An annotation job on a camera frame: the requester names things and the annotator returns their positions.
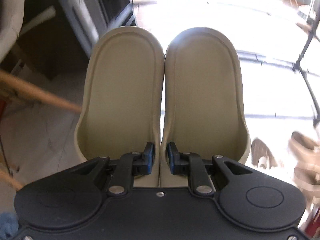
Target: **circular cap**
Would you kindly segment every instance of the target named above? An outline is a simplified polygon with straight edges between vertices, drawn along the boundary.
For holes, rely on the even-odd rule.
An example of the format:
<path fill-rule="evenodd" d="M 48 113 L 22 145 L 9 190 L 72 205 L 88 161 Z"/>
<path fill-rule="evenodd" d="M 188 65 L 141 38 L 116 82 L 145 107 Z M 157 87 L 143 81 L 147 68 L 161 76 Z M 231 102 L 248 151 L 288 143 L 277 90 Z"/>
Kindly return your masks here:
<path fill-rule="evenodd" d="M 300 190 L 260 172 L 233 175 L 221 190 L 218 201 L 232 219 L 263 230 L 293 225 L 305 211 Z"/>
<path fill-rule="evenodd" d="M 17 192 L 14 207 L 20 219 L 38 228 L 75 226 L 92 217 L 102 203 L 100 190 L 78 174 L 56 174 Z"/>
<path fill-rule="evenodd" d="M 198 186 L 196 190 L 201 194 L 209 194 L 212 192 L 212 188 L 206 185 Z"/>
<path fill-rule="evenodd" d="M 255 187 L 247 192 L 247 200 L 260 208 L 273 208 L 283 202 L 281 191 L 271 187 Z"/>
<path fill-rule="evenodd" d="M 124 192 L 124 187 L 122 186 L 111 186 L 109 191 L 113 194 L 121 194 Z"/>
<path fill-rule="evenodd" d="M 156 193 L 157 197 L 163 197 L 164 195 L 165 195 L 165 193 L 162 191 Z"/>

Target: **wooden stick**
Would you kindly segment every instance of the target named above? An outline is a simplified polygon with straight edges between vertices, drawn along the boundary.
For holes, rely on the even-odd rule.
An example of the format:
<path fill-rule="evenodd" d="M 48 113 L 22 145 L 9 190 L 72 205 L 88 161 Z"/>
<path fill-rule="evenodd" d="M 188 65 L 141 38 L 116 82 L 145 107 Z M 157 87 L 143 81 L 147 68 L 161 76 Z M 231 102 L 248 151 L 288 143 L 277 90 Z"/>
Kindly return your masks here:
<path fill-rule="evenodd" d="M 23 185 L 16 179 L 11 177 L 8 173 L 0 170 L 0 180 L 4 180 L 7 184 L 13 187 L 16 191 L 22 189 Z"/>
<path fill-rule="evenodd" d="M 81 106 L 57 97 L 53 93 L 44 91 L 36 85 L 26 82 L 21 78 L 15 77 L 6 71 L 0 70 L 0 82 L 5 83 L 9 87 L 15 89 L 17 92 L 28 95 L 29 97 L 42 103 L 67 109 L 78 114 L 81 113 Z"/>

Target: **blue cloth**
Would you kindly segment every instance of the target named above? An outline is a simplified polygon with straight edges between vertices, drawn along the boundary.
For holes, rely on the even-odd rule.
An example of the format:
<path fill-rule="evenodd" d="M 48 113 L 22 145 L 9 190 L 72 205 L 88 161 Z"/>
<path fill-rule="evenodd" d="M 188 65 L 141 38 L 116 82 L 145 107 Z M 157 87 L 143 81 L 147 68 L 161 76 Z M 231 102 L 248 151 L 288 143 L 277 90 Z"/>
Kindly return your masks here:
<path fill-rule="evenodd" d="M 19 223 L 17 216 L 12 213 L 0 214 L 0 240 L 6 240 L 15 236 Z"/>

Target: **metal rivet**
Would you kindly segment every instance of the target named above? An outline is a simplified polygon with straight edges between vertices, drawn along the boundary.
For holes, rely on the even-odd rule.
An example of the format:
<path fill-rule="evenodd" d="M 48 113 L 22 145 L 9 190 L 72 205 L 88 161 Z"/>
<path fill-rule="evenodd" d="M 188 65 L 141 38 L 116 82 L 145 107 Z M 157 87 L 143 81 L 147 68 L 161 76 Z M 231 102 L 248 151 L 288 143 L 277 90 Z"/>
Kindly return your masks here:
<path fill-rule="evenodd" d="M 212 192 L 212 188 L 206 185 L 198 186 L 196 190 L 201 194 L 209 194 Z"/>
<path fill-rule="evenodd" d="M 122 186 L 111 186 L 109 191 L 113 194 L 121 194 L 124 192 L 124 187 Z"/>
<path fill-rule="evenodd" d="M 164 192 L 160 191 L 156 193 L 157 197 L 163 197 L 165 195 Z"/>

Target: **chair leg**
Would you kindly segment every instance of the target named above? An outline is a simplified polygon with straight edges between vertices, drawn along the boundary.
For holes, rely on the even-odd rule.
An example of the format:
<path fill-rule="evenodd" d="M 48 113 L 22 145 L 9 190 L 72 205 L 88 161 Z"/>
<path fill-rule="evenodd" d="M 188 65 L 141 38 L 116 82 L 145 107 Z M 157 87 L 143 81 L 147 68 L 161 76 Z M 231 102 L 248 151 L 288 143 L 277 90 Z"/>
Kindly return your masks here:
<path fill-rule="evenodd" d="M 23 185 L 16 179 L 11 177 L 8 173 L 0 170 L 0 180 L 4 180 L 9 186 L 13 187 L 16 191 L 22 189 Z"/>
<path fill-rule="evenodd" d="M 6 71 L 0 70 L 0 82 L 5 83 L 17 92 L 29 96 L 32 99 L 38 100 L 44 104 L 57 106 L 75 113 L 81 113 L 81 106 L 73 104 L 68 100 L 57 97 L 53 93 L 42 90 L 41 88 L 24 81 L 21 78 L 15 77 Z"/>

